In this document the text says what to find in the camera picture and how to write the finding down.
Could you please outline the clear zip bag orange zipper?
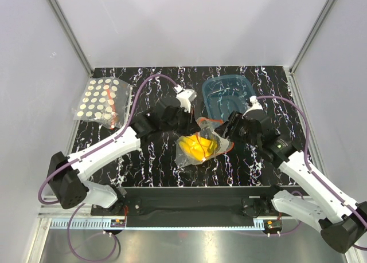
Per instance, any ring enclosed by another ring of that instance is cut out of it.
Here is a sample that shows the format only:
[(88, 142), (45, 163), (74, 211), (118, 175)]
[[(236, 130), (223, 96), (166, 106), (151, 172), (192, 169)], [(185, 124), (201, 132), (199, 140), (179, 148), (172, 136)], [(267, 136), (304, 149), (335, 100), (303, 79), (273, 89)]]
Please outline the clear zip bag orange zipper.
[(196, 122), (200, 131), (190, 136), (181, 136), (176, 142), (175, 163), (178, 168), (203, 164), (234, 147), (234, 143), (214, 131), (224, 124), (223, 120), (199, 117)]

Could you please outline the yellow toy banana bunch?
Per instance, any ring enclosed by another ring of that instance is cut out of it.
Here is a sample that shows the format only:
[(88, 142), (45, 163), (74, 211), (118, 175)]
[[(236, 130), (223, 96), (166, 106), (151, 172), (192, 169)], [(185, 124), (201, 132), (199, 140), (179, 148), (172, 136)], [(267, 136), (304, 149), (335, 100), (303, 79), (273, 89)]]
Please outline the yellow toy banana bunch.
[(213, 156), (218, 147), (215, 140), (203, 138), (198, 134), (183, 136), (180, 138), (178, 145), (186, 156), (200, 162)]

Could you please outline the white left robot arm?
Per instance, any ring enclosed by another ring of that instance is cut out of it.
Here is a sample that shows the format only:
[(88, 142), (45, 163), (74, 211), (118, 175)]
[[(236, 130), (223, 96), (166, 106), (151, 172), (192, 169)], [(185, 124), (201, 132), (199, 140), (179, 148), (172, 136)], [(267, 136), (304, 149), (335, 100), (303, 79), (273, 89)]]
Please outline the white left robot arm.
[(135, 115), (125, 128), (89, 148), (68, 156), (62, 152), (54, 154), (50, 161), (48, 184), (63, 209), (89, 203), (117, 215), (124, 207), (122, 191), (111, 185), (91, 182), (89, 178), (120, 156), (160, 138), (164, 132), (190, 136), (199, 130), (189, 99), (164, 98)]

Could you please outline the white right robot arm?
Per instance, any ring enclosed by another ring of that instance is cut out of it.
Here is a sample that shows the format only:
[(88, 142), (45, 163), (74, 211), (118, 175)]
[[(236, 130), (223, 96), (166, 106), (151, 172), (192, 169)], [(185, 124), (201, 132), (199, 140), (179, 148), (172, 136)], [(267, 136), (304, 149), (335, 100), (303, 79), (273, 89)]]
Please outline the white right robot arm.
[(366, 202), (358, 203), (325, 177), (307, 160), (300, 145), (275, 131), (264, 111), (232, 112), (215, 132), (235, 144), (255, 147), (265, 161), (294, 179), (313, 199), (307, 202), (274, 187), (273, 193), (260, 201), (263, 213), (273, 215), (278, 211), (300, 220), (342, 254), (366, 233)]

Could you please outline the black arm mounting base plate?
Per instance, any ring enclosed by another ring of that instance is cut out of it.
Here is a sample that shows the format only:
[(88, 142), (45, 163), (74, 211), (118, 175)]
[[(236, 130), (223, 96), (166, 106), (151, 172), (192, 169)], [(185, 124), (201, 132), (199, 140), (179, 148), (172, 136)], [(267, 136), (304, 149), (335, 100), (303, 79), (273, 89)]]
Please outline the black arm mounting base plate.
[(86, 206), (72, 228), (120, 230), (262, 230), (260, 219), (295, 218), (308, 225), (324, 219), (309, 195), (295, 186), (129, 188), (124, 206), (112, 213)]

